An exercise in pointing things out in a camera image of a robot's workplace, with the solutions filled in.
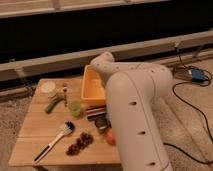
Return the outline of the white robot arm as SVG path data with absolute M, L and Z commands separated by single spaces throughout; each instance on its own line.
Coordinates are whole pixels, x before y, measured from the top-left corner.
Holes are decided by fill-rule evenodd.
M 151 109 L 151 101 L 170 90 L 171 71 L 160 64 L 117 62 L 109 52 L 90 65 L 105 87 L 123 171 L 173 171 Z

